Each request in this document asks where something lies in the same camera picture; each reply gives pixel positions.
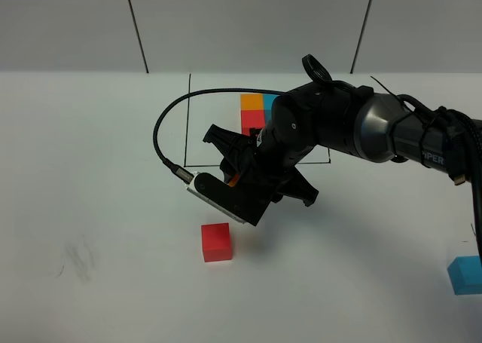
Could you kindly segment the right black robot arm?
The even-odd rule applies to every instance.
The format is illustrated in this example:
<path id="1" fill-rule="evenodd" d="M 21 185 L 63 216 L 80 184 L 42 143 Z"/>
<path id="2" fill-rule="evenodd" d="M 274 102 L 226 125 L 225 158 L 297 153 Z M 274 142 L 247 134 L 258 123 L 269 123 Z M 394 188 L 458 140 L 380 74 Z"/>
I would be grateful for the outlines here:
<path id="1" fill-rule="evenodd" d="M 225 183 L 242 198 L 268 204 L 283 197 L 311 205 L 317 190 L 297 164 L 320 145 L 374 163 L 408 160 L 472 184 L 481 201 L 481 123 L 453 109 L 431 110 L 407 94 L 377 93 L 333 79 L 313 56 L 310 82 L 278 95 L 267 124 L 242 135 L 211 126 L 204 137 L 222 154 Z"/>

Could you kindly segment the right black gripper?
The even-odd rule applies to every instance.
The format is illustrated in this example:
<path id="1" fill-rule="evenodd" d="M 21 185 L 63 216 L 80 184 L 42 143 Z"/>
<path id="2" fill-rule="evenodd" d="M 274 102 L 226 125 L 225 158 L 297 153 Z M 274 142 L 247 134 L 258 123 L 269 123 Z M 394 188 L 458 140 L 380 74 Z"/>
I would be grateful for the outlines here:
<path id="1" fill-rule="evenodd" d="M 250 185 L 277 203 L 284 197 L 303 201 L 306 207 L 316 202 L 319 191 L 296 168 L 316 145 L 311 133 L 298 126 L 266 126 L 249 136 L 212 124 L 203 137 L 222 155 L 220 168 L 224 181 L 239 174 L 236 185 Z"/>

